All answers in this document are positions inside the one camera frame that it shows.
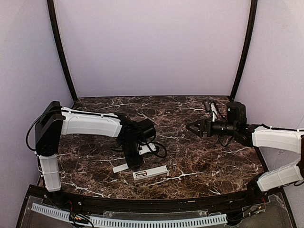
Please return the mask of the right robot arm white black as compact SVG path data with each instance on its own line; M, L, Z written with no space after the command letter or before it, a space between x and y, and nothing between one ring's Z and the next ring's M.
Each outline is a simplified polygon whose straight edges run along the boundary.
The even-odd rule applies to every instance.
M259 197L264 192L288 184L304 181L304 131L303 129L275 128L265 124L247 124L246 107L240 102L227 103L227 116L222 120L214 102L204 101L208 119L200 119L186 125L187 130L198 137L231 136L247 147L268 147L295 152L301 157L273 171L257 175L247 184L249 196Z

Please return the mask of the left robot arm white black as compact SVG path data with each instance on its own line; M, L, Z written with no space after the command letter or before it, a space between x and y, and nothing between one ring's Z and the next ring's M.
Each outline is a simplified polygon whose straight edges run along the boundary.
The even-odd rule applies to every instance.
M136 122L123 113L77 111L53 101L30 129L35 130L35 146L28 148L38 156L47 191L61 190L57 153L62 135L87 134L115 138L129 168L143 164L143 154L157 154L153 142L154 124L149 119Z

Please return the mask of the white battery cover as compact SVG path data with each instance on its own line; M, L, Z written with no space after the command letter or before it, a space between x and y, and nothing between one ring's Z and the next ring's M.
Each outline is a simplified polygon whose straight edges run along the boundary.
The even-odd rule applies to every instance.
M118 173L118 172L121 172L121 171L124 171L124 170L127 170L127 169L129 169L129 167L128 167L128 164L125 163L125 164L113 167L113 172Z

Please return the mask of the white remote control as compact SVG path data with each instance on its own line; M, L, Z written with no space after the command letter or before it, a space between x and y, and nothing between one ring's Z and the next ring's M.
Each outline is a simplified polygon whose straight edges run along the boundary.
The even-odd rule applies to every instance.
M136 172L143 172L143 171L145 171L147 173L147 175L142 177L142 178L136 178L135 173ZM164 166L159 166L159 167L155 167L155 168L151 168L151 169L147 169L147 170L142 170L142 171L136 171L136 172L133 172L133 180L134 181L154 177L154 176L157 176L157 175L167 174L169 172L169 170L168 170L167 166L164 165Z

